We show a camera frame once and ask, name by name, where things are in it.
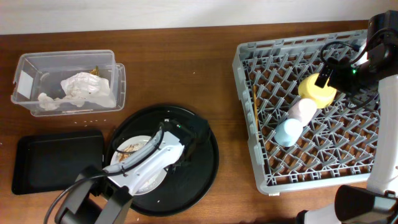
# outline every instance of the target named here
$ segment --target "yellow cup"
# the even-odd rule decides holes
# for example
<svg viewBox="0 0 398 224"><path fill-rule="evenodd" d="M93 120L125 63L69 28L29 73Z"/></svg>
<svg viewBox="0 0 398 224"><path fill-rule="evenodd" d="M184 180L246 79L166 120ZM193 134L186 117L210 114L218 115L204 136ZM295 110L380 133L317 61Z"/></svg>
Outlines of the yellow cup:
<svg viewBox="0 0 398 224"><path fill-rule="evenodd" d="M330 86L320 88L315 85L319 73L315 73L303 80L298 86L298 94L301 98L309 98L317 104L318 109L326 108L335 99L337 90Z"/></svg>

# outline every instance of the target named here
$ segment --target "brown wooden surface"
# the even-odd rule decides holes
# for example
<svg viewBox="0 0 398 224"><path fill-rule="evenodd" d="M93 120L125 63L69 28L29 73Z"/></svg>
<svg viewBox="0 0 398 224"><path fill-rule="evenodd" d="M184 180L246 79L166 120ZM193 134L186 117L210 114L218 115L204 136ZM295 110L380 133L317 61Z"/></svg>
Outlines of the brown wooden surface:
<svg viewBox="0 0 398 224"><path fill-rule="evenodd" d="M208 194L186 212L154 218L130 211L126 223L264 222L294 217L301 210L331 203L337 187L280 197L259 193L231 64L240 43L365 29L366 24L317 22L0 36L0 223L42 223L49 205L59 194L11 193L16 144L22 136L98 128L109 139L113 129L129 115L156 103L182 105L209 120L220 148L220 168ZM126 66L127 100L122 111L35 118L27 109L11 103L12 79L19 56L29 52L91 49L111 49L116 61ZM95 200L104 204L101 197Z"/></svg>

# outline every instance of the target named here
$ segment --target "white label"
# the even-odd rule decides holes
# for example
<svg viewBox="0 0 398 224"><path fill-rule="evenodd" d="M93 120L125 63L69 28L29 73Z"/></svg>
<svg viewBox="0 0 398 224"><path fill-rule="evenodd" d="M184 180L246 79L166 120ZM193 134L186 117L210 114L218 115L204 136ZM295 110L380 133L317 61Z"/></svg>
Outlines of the white label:
<svg viewBox="0 0 398 224"><path fill-rule="evenodd" d="M30 99L30 93L32 91L33 78L30 77L26 72L21 71L18 81L17 92L24 95L24 97Z"/></svg>

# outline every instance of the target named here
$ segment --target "white wall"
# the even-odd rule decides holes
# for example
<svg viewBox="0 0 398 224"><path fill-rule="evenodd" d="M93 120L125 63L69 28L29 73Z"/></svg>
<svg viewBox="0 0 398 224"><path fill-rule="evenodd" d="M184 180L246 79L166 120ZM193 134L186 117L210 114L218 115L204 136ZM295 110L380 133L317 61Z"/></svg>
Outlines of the white wall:
<svg viewBox="0 0 398 224"><path fill-rule="evenodd" d="M369 19L397 0L0 0L0 34Z"/></svg>

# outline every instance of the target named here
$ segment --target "gray plastic crate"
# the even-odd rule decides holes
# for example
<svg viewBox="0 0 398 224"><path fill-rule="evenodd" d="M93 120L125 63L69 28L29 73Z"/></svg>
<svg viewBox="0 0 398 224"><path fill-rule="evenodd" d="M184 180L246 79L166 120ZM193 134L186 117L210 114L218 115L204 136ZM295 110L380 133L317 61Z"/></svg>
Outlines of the gray plastic crate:
<svg viewBox="0 0 398 224"><path fill-rule="evenodd" d="M233 61L234 77L249 133L249 152L258 190L263 194L365 181L376 153L379 112L345 107L337 93L331 106L317 110L292 147L273 140L274 128L300 97L299 83L319 72L320 49L340 40L363 45L366 30L240 44ZM354 58L345 46L326 51L326 58ZM257 87L257 127L253 86Z"/></svg>

